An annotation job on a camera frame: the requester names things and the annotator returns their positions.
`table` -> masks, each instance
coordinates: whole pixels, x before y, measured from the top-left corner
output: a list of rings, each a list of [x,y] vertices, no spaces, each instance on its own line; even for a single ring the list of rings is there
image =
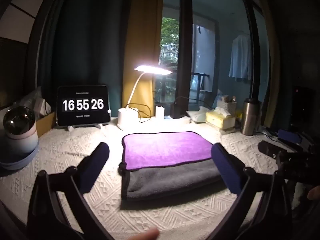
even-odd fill
[[[193,198],[191,193],[185,193],[185,199],[174,200],[172,196],[173,202],[161,204],[160,200],[158,201],[160,207],[156,208],[149,207],[146,203],[142,209],[126,210],[121,205],[121,176],[117,168],[122,157],[122,137],[134,132],[165,131],[194,131],[211,143],[222,143],[229,153],[257,172],[273,173],[277,169],[275,160],[260,153],[257,145],[261,140],[278,146],[280,144],[272,142],[262,134],[244,136],[236,132],[222,136],[205,123],[179,124],[176,120],[156,119],[131,130],[121,131],[116,126],[116,119],[113,119],[101,130],[96,127],[76,128],[72,132],[62,129],[50,130],[40,138],[39,152],[28,166],[12,175],[0,178],[0,199],[13,214],[27,223],[28,202],[38,172],[40,170],[46,170],[49,174],[63,172],[68,166],[78,165],[100,142],[105,142],[109,145],[110,157],[91,192],[84,195],[84,198],[102,225],[116,240],[127,239],[152,226],[157,226],[161,231],[159,239],[205,239],[236,198],[236,195],[230,193],[228,189],[199,198]],[[59,193],[59,197],[72,227],[81,231],[64,194]],[[258,201],[259,196],[252,204],[246,220],[252,218]]]

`human hand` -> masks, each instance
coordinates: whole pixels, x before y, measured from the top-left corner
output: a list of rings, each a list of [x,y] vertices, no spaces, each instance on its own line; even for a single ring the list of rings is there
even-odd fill
[[[314,187],[308,193],[309,200],[320,200],[320,186]]]
[[[159,234],[158,228],[151,228],[147,232],[130,237],[128,240],[156,240]]]

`stainless steel bottle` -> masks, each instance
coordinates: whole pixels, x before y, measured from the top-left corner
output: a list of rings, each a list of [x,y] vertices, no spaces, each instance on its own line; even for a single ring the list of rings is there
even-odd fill
[[[243,114],[241,120],[241,133],[252,135],[259,119],[261,102],[257,99],[247,98],[243,104]]]

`white desk lamp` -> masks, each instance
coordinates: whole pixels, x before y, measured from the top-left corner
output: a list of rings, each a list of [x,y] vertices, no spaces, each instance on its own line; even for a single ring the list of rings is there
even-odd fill
[[[138,77],[137,81],[135,82],[131,95],[129,97],[128,103],[126,108],[120,108],[118,110],[118,124],[117,126],[121,129],[124,130],[127,127],[131,127],[132,125],[136,124],[138,121],[138,109],[131,109],[129,108],[129,104],[131,102],[133,93],[137,87],[137,84],[140,80],[140,78],[145,74],[145,73],[153,73],[153,74],[158,74],[158,75],[168,75],[171,74],[172,71],[161,68],[161,67],[156,67],[156,66],[148,66],[148,65],[140,65],[135,70],[142,71],[141,75]]]

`digital clock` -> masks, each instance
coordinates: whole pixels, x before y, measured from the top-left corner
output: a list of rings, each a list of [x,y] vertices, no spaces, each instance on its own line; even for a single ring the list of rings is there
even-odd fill
[[[105,85],[61,86],[57,93],[59,126],[110,122],[108,88]]]

